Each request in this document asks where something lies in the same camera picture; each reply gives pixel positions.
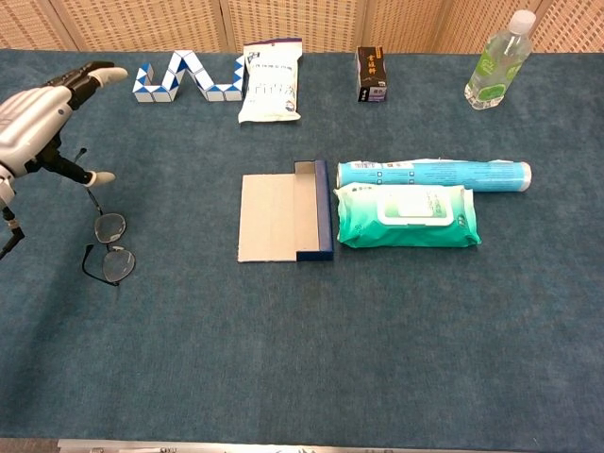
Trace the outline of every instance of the bottle cap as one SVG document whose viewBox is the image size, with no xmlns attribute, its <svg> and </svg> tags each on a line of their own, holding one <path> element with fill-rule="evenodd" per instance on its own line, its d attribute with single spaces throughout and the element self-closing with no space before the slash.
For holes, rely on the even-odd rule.
<svg viewBox="0 0 604 453">
<path fill-rule="evenodd" d="M 527 9 L 517 10 L 508 24 L 508 29 L 511 33 L 516 35 L 524 35 L 530 32 L 533 24 L 537 20 L 537 16 L 532 11 Z"/>
</svg>

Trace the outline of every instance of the glasses lens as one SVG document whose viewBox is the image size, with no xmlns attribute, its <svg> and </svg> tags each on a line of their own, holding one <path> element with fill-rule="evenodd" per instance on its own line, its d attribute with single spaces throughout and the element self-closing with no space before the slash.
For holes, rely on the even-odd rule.
<svg viewBox="0 0 604 453">
<path fill-rule="evenodd" d="M 134 255 L 127 250 L 111 250 L 103 258 L 103 274 L 108 281 L 120 281 L 134 269 Z"/>
<path fill-rule="evenodd" d="M 120 214 L 104 214 L 94 222 L 94 234 L 100 243 L 113 243 L 126 230 L 126 219 Z"/>
</svg>

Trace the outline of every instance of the plastic water bottle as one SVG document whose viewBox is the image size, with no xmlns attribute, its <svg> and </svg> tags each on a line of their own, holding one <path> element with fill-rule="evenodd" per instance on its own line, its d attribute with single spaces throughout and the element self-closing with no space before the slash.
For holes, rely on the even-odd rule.
<svg viewBox="0 0 604 453">
<path fill-rule="evenodd" d="M 477 110 L 499 105 L 513 78 L 531 51 L 529 32 L 536 16 L 526 9 L 517 10 L 507 30 L 487 41 L 480 60 L 465 86 L 465 98 Z"/>
</svg>

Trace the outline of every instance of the green wet wipes pack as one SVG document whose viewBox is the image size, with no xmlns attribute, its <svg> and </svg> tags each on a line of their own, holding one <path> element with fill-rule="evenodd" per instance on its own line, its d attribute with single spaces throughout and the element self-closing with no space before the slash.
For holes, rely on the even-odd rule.
<svg viewBox="0 0 604 453">
<path fill-rule="evenodd" d="M 463 186 L 352 183 L 334 192 L 338 241 L 351 247 L 467 247 L 481 242 L 474 195 Z"/>
</svg>

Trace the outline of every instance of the eyeglasses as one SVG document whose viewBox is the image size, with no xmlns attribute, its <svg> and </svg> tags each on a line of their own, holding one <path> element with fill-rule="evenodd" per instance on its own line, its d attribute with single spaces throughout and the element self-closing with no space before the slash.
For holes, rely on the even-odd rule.
<svg viewBox="0 0 604 453">
<path fill-rule="evenodd" d="M 119 286 L 119 282 L 130 275 L 136 262 L 132 252 L 125 250 L 119 245 L 111 245 L 118 241 L 124 234 L 124 231 L 126 231 L 126 219 L 121 214 L 105 214 L 88 187 L 86 188 L 86 192 L 99 213 L 99 217 L 94 222 L 94 235 L 98 242 L 105 245 L 107 254 L 103 258 L 102 266 L 105 278 L 94 276 L 86 270 L 86 260 L 91 254 L 94 244 L 89 243 L 86 245 L 86 253 L 82 260 L 82 271 L 95 280 L 102 281 L 111 286 Z"/>
</svg>

